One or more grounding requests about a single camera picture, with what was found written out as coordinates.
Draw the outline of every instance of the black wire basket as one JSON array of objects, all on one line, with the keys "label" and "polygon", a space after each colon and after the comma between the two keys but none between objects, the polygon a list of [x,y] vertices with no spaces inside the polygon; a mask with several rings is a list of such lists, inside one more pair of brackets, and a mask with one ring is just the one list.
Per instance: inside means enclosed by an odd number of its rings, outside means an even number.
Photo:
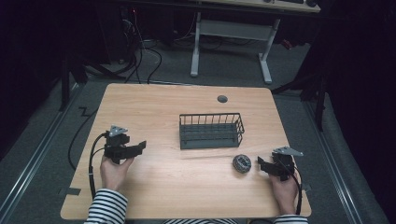
[{"label": "black wire basket", "polygon": [[239,113],[181,114],[180,149],[239,147],[245,132]]}]

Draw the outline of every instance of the striped sleeve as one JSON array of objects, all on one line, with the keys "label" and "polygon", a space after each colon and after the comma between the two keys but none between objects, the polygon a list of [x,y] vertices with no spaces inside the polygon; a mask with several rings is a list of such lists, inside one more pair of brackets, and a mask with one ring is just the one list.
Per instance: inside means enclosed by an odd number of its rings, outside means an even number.
[{"label": "striped sleeve", "polygon": [[300,217],[297,215],[284,215],[284,216],[277,217],[274,221],[274,224],[281,224],[281,223],[307,224],[308,219],[306,217]]},{"label": "striped sleeve", "polygon": [[99,189],[96,192],[85,224],[124,223],[128,200],[111,189]]}]

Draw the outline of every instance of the table top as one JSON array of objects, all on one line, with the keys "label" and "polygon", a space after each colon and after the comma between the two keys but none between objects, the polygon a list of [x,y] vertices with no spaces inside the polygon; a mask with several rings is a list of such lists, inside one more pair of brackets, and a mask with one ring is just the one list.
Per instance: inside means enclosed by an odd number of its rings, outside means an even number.
[{"label": "table top", "polygon": [[271,9],[281,9],[281,10],[290,10],[290,11],[299,11],[299,12],[314,12],[319,13],[320,7],[316,5],[315,7],[309,7],[304,1],[303,4],[285,2],[280,0],[271,1],[269,3],[264,2],[263,0],[199,0],[200,2],[208,2],[208,3],[219,3],[219,4],[230,4],[230,5],[238,5],[244,7],[266,7]]},{"label": "table top", "polygon": [[[218,96],[225,95],[227,103]],[[245,128],[239,147],[180,150],[179,115],[240,113]],[[128,146],[147,140],[120,192],[129,199],[127,218],[275,217],[279,215],[268,174],[257,157],[270,160],[273,149],[288,146],[272,93],[265,88],[110,84],[92,125],[61,216],[85,219],[92,202],[88,178],[94,139],[111,125],[128,128]],[[103,147],[105,139],[96,148]],[[249,156],[252,169],[240,174],[233,157]],[[101,187],[93,158],[95,186]],[[302,215],[311,208],[303,197]]]}]

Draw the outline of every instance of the gray carpet floor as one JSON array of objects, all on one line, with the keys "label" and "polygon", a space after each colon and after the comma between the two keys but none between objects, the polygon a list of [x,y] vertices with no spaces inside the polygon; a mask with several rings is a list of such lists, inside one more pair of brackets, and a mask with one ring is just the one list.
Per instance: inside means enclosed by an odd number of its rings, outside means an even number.
[{"label": "gray carpet floor", "polygon": [[[190,42],[179,42],[188,45]],[[273,84],[265,85],[257,52],[261,43],[245,46],[235,44],[222,45],[216,43],[202,45],[200,75],[190,77],[192,46],[174,45],[167,47],[148,42],[143,50],[143,60],[139,67],[140,80],[147,80],[149,74],[161,62],[159,69],[151,78],[151,83],[184,83],[209,86],[241,86],[263,87],[274,89],[294,79],[309,46],[300,46],[286,50],[282,46],[273,45],[268,58]],[[109,69],[117,70],[122,65],[112,64]],[[120,82],[106,77],[90,76],[85,86],[77,90],[75,100],[64,115],[49,143],[49,150],[35,172],[30,184],[16,203],[8,223],[81,223],[82,220],[64,220],[60,211],[64,202],[62,189],[68,188],[74,171],[67,160],[67,150],[78,127],[87,117],[83,116],[81,107],[86,107],[87,114],[94,111],[100,104],[106,85]],[[137,84],[136,76],[130,83]],[[331,171],[326,165],[326,158],[318,138],[318,131],[312,124],[312,117],[306,107],[313,104],[300,101],[298,91],[285,91],[274,95],[290,146],[304,152],[303,158],[296,158],[297,165],[306,194],[312,207],[310,223],[351,223],[348,219],[343,201],[334,185]],[[21,172],[29,162],[40,144],[46,130],[59,115],[61,90],[58,84],[49,99],[40,106],[29,120],[29,125],[22,133],[18,142],[8,155],[0,162],[0,202],[7,199]],[[85,145],[93,123],[90,119],[83,127],[74,145],[71,157],[74,164],[78,163],[81,150]],[[353,160],[332,112],[329,98],[326,99],[326,110],[323,117],[324,132],[337,166],[356,204],[362,223],[388,223],[381,208],[375,201],[362,176],[359,166]],[[137,220],[139,224],[161,223],[160,220]]]}]

